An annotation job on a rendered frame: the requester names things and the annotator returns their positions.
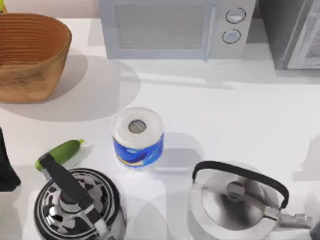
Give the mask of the microwave door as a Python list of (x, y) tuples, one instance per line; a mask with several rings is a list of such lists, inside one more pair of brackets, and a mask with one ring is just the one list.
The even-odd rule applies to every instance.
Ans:
[(218, 0), (98, 0), (112, 60), (209, 58)]

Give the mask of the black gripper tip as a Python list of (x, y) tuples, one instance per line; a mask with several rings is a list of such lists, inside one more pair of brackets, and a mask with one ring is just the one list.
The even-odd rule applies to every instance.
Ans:
[(0, 193), (14, 192), (21, 180), (9, 160), (3, 130), (0, 127)]

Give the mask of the blue and white paper roll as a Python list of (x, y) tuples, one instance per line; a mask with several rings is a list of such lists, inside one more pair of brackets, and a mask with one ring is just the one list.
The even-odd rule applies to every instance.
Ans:
[(111, 132), (115, 155), (129, 168), (144, 168), (162, 157), (163, 121), (149, 108), (131, 107), (119, 112), (113, 119)]

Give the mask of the black and chrome kettle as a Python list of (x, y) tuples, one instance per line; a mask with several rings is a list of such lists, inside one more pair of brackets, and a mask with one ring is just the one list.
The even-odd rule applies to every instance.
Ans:
[(49, 153), (39, 163), (50, 178), (34, 205), (41, 240), (125, 240), (127, 216), (110, 178), (89, 168), (67, 170)]

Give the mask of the green cucumber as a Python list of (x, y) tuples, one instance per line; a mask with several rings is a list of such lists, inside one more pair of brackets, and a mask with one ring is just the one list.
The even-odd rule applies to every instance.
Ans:
[(85, 141), (83, 139), (73, 139), (58, 145), (57, 147), (51, 149), (49, 152), (41, 156), (36, 161), (35, 168), (39, 172), (42, 172), (43, 167), (41, 165), (41, 159), (47, 155), (51, 155), (58, 164), (60, 165), (65, 164), (67, 161), (69, 161), (73, 156), (75, 156), (78, 153), (78, 151), (81, 148), (81, 145), (84, 142)]

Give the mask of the microwave knob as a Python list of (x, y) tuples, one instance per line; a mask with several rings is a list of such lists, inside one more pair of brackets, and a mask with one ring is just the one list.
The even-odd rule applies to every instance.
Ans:
[(226, 20), (230, 24), (239, 24), (246, 18), (246, 11), (243, 8), (231, 9), (226, 14)]
[(237, 43), (242, 37), (242, 34), (237, 29), (232, 29), (230, 31), (226, 31), (222, 35), (222, 40), (224, 43), (228, 45), (232, 45)]

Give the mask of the pale microwave oven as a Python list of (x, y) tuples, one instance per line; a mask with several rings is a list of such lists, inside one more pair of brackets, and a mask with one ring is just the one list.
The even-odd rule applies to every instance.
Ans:
[[(245, 50), (247, 38), (253, 18), (256, 0), (217, 0), (211, 17), (209, 32), (209, 56), (208, 59), (240, 59)], [(245, 19), (238, 24), (231, 24), (226, 20), (229, 10), (242, 8), (246, 12)], [(241, 39), (235, 44), (226, 44), (222, 40), (224, 32), (236, 29), (241, 33)]]

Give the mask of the brown wooden basket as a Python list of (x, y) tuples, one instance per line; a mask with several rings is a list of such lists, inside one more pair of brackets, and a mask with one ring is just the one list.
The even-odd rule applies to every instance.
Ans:
[(51, 97), (71, 43), (71, 30), (56, 18), (0, 14), (0, 103), (36, 103)]

